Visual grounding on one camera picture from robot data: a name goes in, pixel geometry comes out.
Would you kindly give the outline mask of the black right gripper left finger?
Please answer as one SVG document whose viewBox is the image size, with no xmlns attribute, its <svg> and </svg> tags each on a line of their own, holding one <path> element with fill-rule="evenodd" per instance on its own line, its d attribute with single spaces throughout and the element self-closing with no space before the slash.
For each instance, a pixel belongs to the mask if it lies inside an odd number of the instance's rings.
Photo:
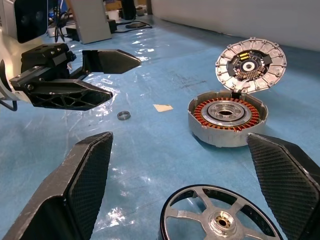
<svg viewBox="0 0 320 240">
<path fill-rule="evenodd" d="M 113 139 L 107 131 L 76 143 L 2 240 L 90 240 L 105 194 Z"/>
</svg>

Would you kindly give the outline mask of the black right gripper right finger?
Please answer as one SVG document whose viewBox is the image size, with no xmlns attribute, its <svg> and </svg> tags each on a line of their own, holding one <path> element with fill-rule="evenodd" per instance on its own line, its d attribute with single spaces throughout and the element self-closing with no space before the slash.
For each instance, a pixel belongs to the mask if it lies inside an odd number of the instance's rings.
<svg viewBox="0 0 320 240">
<path fill-rule="evenodd" d="M 261 192 L 287 240 L 320 240 L 320 166 L 298 145 L 249 133 Z"/>
</svg>

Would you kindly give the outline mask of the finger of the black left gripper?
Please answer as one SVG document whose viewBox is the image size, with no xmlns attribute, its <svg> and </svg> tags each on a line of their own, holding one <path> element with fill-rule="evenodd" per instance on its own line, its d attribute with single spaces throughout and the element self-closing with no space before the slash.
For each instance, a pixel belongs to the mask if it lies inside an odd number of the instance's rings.
<svg viewBox="0 0 320 240">
<path fill-rule="evenodd" d="M 88 111 L 113 98 L 113 93 L 80 79 L 34 81 L 23 89 L 34 107 Z"/>
<path fill-rule="evenodd" d="M 82 67 L 90 73 L 123 74 L 140 65 L 137 57 L 119 49 L 82 51 Z"/>
</svg>

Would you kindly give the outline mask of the spoked silver wheel rotor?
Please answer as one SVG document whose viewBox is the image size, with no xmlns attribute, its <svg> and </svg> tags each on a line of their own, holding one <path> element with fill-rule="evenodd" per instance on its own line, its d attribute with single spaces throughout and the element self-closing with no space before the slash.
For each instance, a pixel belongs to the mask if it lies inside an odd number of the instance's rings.
<svg viewBox="0 0 320 240">
<path fill-rule="evenodd" d="M 194 213 L 173 208 L 174 204 L 187 198 L 199 198 L 204 211 Z M 201 224 L 205 232 L 203 240 L 284 240 L 270 218 L 254 203 L 215 185 L 194 184 L 175 191 L 162 207 L 158 240 L 172 240 L 167 227 L 168 218 Z"/>
</svg>

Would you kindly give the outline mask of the grey round tin lid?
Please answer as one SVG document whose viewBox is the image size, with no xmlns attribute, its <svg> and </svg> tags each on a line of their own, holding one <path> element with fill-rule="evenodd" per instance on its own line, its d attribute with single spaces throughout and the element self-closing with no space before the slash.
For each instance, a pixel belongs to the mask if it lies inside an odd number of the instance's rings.
<svg viewBox="0 0 320 240">
<path fill-rule="evenodd" d="M 215 62 L 215 74 L 226 89 L 252 94 L 276 85 L 286 67 L 286 55 L 279 44 L 251 37 L 226 47 Z"/>
</svg>

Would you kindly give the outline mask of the round metal tin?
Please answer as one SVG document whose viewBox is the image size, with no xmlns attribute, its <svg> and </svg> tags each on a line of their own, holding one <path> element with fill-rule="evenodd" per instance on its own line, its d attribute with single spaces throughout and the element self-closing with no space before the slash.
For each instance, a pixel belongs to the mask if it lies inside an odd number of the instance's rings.
<svg viewBox="0 0 320 240">
<path fill-rule="evenodd" d="M 229 90 L 199 94 L 187 112 L 193 135 L 218 148 L 246 146 L 249 133 L 263 133 L 269 114 L 259 99 Z"/>
</svg>

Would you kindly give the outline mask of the white power strip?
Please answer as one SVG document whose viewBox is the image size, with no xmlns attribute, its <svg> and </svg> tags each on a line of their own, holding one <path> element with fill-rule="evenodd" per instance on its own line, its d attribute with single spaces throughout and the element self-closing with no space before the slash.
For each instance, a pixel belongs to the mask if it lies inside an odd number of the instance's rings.
<svg viewBox="0 0 320 240">
<path fill-rule="evenodd" d="M 62 27 L 62 33 L 63 33 L 63 36 L 64 37 L 67 37 L 69 34 L 67 33 L 67 28 L 68 29 L 76 29 L 76 24 L 67 24 L 66 26 Z M 54 38 L 55 37 L 55 29 L 56 29 L 56 25 L 55 24 L 51 24 L 48 26 L 48 29 L 47 29 L 47 35 L 50 37 L 50 38 Z"/>
</svg>

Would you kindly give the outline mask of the black power adapter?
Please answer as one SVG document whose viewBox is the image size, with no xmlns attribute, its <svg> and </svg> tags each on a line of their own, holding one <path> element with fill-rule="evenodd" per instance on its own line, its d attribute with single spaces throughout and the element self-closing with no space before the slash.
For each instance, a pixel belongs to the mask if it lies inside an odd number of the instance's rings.
<svg viewBox="0 0 320 240">
<path fill-rule="evenodd" d="M 118 30 L 117 23 L 114 19 L 107 19 L 107 23 L 111 33 L 115 33 Z"/>
</svg>

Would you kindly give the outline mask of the beige tape piece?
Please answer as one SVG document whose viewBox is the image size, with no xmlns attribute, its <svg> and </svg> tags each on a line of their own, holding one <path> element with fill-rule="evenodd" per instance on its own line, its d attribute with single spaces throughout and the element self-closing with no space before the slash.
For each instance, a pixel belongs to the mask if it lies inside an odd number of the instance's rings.
<svg viewBox="0 0 320 240">
<path fill-rule="evenodd" d="M 168 104 L 153 104 L 153 106 L 159 113 L 171 111 L 174 109 L 171 105 Z"/>
</svg>

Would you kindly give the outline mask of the grey metal post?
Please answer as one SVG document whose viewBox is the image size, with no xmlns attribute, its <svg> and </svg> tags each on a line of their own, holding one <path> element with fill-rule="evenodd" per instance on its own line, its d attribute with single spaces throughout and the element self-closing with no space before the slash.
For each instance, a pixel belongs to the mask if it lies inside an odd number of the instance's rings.
<svg viewBox="0 0 320 240">
<path fill-rule="evenodd" d="M 103 0 L 69 0 L 79 41 L 86 45 L 112 38 Z"/>
</svg>

